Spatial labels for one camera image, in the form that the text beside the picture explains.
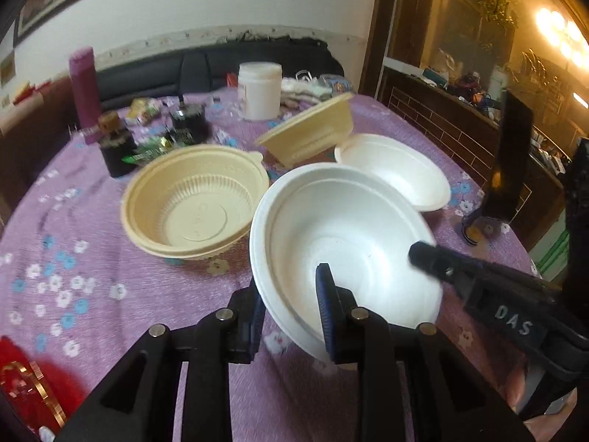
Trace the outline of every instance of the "white plastic canister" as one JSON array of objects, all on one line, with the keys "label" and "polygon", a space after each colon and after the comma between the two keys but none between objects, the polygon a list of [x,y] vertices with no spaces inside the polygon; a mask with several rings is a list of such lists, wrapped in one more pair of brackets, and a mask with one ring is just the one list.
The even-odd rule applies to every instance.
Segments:
[{"label": "white plastic canister", "polygon": [[274,119],[281,112],[282,66],[277,63],[239,65],[241,117],[249,120]]}]

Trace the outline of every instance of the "metal screw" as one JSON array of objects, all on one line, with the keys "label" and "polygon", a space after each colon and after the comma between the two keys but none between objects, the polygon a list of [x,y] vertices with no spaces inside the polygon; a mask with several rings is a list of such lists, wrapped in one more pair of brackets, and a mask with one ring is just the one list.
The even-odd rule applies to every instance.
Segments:
[{"label": "metal screw", "polygon": [[215,317],[218,320],[231,320],[233,318],[233,311],[229,308],[219,309],[215,313]]},{"label": "metal screw", "polygon": [[368,313],[368,310],[367,309],[360,308],[360,307],[353,308],[350,311],[350,315],[352,316],[352,318],[354,320],[365,320],[365,319],[368,319],[368,314],[369,313]]},{"label": "metal screw", "polygon": [[149,335],[151,337],[163,336],[166,333],[166,326],[163,324],[154,324],[149,328]]},{"label": "metal screw", "polygon": [[438,332],[438,328],[431,322],[422,322],[419,324],[419,330],[426,336],[433,336],[436,332]]}]

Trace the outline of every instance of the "black couch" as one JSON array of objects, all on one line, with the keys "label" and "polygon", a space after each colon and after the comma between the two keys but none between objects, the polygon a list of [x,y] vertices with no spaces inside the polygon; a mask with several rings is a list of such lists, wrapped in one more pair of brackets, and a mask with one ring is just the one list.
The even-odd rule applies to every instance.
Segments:
[{"label": "black couch", "polygon": [[235,41],[220,45],[176,50],[98,72],[102,108],[128,106],[134,98],[179,96],[226,86],[228,73],[239,65],[268,61],[282,65],[282,75],[294,77],[300,70],[313,76],[344,75],[343,68],[320,40],[278,38]]}]

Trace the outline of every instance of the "pink bottle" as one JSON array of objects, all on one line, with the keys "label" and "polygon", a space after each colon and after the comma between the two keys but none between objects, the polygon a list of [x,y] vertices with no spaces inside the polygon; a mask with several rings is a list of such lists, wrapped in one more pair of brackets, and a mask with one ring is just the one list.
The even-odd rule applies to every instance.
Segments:
[{"label": "pink bottle", "polygon": [[[94,50],[91,46],[79,49],[70,56],[70,78],[75,107],[80,119],[80,128],[93,128],[98,124],[98,117],[102,114],[102,109],[98,97]],[[86,144],[96,143],[101,136],[101,132],[95,131],[85,135],[84,141]]]}]

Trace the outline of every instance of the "floral tablecloth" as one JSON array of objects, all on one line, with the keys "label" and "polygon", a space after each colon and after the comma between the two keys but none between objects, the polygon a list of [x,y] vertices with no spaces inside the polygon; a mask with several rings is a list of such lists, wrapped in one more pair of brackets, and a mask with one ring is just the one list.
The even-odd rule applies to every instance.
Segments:
[{"label": "floral tablecloth", "polygon": [[[185,98],[212,103],[206,116],[213,142],[259,150],[272,180],[284,174],[264,148],[253,144],[284,118],[245,122],[234,111],[234,90],[216,96],[220,100],[214,103],[211,95]],[[427,155],[448,177],[449,205],[425,214],[440,245],[528,273],[535,270],[506,224],[483,228],[484,240],[476,248],[462,240],[461,218],[483,194],[438,147],[372,98],[354,97],[350,106],[355,132],[402,141]],[[138,138],[161,131],[163,123],[160,119],[139,129]],[[316,159],[330,158],[328,151]],[[60,366],[87,393],[152,324],[163,322],[171,329],[195,324],[225,306],[232,292],[251,278],[247,238],[206,261],[182,263],[137,249],[119,219],[132,176],[109,177],[98,147],[74,137],[31,187],[0,242],[0,335],[8,335],[32,359]],[[472,321],[449,286],[444,287],[437,324],[503,392],[521,354]],[[352,440],[356,374],[308,356],[269,315],[263,341],[254,363],[230,368],[234,439]]]}]

